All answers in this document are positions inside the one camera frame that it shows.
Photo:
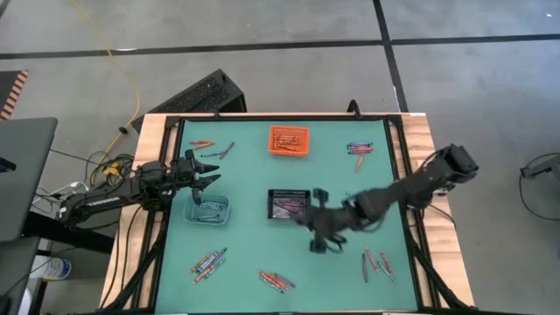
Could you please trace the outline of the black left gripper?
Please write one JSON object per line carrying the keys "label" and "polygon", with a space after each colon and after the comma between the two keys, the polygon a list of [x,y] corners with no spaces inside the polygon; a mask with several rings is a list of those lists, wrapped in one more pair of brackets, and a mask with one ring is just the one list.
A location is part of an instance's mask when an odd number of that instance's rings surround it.
{"label": "black left gripper", "polygon": [[202,164],[194,156],[193,150],[186,150],[184,156],[177,160],[176,166],[178,186],[189,187],[193,201],[197,205],[201,203],[200,193],[221,177],[220,174],[201,177],[201,174],[218,170],[219,166]]}

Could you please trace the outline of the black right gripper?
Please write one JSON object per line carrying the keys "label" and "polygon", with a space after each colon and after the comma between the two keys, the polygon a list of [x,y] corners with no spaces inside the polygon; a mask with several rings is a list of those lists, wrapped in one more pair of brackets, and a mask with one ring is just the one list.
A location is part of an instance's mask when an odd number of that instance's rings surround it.
{"label": "black right gripper", "polygon": [[327,208],[329,193],[323,189],[314,188],[312,197],[318,200],[318,205],[310,206],[297,214],[298,224],[314,233],[310,251],[315,254],[324,254],[326,251],[341,254],[343,245],[347,243],[347,238],[339,234],[340,230],[347,227],[344,209]]}

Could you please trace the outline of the black plastic basket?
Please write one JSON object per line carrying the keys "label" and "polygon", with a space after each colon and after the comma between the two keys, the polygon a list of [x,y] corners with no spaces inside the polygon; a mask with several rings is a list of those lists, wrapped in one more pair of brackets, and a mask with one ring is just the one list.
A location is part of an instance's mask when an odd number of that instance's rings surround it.
{"label": "black plastic basket", "polygon": [[[305,206],[290,206],[297,209],[297,213],[291,214],[289,217],[274,217],[272,215],[272,206],[276,201],[299,201],[304,202]],[[309,190],[293,190],[293,189],[272,189],[268,190],[267,199],[267,217],[273,221],[289,221],[302,210],[305,210],[311,204],[311,192]]]}

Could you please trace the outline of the orange plastic basket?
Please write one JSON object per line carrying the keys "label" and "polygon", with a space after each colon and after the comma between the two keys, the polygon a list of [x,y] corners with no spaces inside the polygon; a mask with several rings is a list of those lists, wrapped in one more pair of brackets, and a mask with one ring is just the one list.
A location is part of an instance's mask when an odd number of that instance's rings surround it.
{"label": "orange plastic basket", "polygon": [[[293,135],[298,136],[300,143],[304,148],[297,152],[273,150],[274,135]],[[269,146],[268,150],[273,155],[287,157],[305,157],[309,154],[310,147],[310,130],[306,127],[295,126],[271,126],[269,130]]]}

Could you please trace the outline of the black perforated metal case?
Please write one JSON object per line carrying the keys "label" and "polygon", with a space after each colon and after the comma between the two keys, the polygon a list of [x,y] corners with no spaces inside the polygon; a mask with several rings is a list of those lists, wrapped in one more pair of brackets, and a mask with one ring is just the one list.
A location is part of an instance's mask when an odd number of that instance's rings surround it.
{"label": "black perforated metal case", "polygon": [[242,90],[218,69],[148,111],[148,114],[245,113]]}

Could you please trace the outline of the white power strip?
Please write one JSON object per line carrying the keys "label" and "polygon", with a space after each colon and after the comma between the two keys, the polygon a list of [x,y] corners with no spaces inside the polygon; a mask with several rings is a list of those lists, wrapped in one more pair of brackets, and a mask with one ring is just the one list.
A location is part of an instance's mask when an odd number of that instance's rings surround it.
{"label": "white power strip", "polygon": [[53,191],[46,191],[45,194],[49,197],[55,199],[63,199],[66,196],[73,195],[76,193],[85,193],[89,191],[89,186],[82,181],[74,181],[70,184],[64,185]]}

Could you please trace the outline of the black desk base bar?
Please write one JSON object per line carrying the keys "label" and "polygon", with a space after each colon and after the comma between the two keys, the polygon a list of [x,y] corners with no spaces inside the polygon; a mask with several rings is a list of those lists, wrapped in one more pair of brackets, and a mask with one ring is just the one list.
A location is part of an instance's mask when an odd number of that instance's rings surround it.
{"label": "black desk base bar", "polygon": [[114,244],[112,237],[87,229],[66,227],[58,220],[34,212],[27,215],[22,234],[103,254],[110,254]]}

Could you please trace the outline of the white blue bottle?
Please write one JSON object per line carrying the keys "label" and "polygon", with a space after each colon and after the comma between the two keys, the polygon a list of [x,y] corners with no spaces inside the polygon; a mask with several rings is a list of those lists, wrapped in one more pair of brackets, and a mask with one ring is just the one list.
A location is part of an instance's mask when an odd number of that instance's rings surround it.
{"label": "white blue bottle", "polygon": [[60,281],[69,276],[72,264],[69,260],[46,255],[36,255],[31,267],[31,279]]}

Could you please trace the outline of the grey desk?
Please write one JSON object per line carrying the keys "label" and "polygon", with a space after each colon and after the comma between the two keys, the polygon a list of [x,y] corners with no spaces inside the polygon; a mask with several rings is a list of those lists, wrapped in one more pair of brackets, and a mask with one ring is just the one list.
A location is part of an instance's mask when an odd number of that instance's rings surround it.
{"label": "grey desk", "polygon": [[0,172],[0,242],[33,235],[46,217],[31,211],[58,120],[53,117],[0,122],[0,158],[16,165]]}

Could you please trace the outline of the orange black striped mat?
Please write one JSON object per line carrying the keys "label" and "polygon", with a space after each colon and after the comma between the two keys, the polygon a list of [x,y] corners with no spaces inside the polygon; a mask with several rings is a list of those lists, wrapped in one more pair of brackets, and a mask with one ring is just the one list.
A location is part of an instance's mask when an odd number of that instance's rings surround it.
{"label": "orange black striped mat", "polygon": [[11,119],[28,77],[27,70],[0,71],[0,121]]}

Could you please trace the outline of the grey panel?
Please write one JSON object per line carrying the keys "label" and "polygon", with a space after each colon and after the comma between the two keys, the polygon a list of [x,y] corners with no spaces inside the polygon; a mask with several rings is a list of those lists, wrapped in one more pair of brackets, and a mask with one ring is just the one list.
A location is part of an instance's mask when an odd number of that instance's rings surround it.
{"label": "grey panel", "polygon": [[18,315],[38,247],[38,237],[0,242],[0,315]]}

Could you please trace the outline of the black aluminium table frame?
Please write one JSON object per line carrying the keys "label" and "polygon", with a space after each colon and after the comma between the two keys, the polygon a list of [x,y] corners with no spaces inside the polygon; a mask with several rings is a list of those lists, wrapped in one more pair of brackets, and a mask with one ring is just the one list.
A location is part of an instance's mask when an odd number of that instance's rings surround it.
{"label": "black aluminium table frame", "polygon": [[[366,113],[361,120],[385,119],[389,131],[389,151],[394,156],[395,170],[398,176],[404,176],[418,169],[419,165],[435,151],[436,147],[424,113]],[[195,114],[148,114],[144,118],[134,154],[134,166],[142,165],[151,160],[162,158],[169,162],[178,146],[179,125],[183,120],[195,120]],[[297,119],[303,120],[343,120],[358,121],[353,113],[229,113],[216,116],[216,122],[241,119],[268,120],[273,122],[287,122]],[[114,240],[111,252],[108,278],[103,287],[103,298],[107,303],[116,300],[118,284],[122,280],[129,280],[139,269],[147,252],[153,248],[157,237],[164,236],[168,218],[162,214],[138,214],[135,206],[126,206],[121,212],[120,228],[122,234]],[[416,304],[419,308],[435,308],[447,311],[447,304],[435,281],[428,276],[421,266],[421,258],[429,263],[435,263],[439,268],[450,268],[452,275],[448,277],[451,287],[468,304],[473,302],[470,284],[466,276],[463,256],[459,248],[459,241],[454,227],[446,223],[441,224],[444,230],[444,247],[440,254],[436,253],[436,229],[426,227],[419,215],[412,213],[403,217],[405,222],[404,234],[407,242],[416,242],[421,251],[421,257],[410,258],[413,285],[416,293]],[[161,255],[157,255],[150,263],[147,271],[142,275],[140,283],[127,300],[123,311],[130,314],[152,314],[155,311],[157,293],[159,289],[158,277],[161,271]]]}

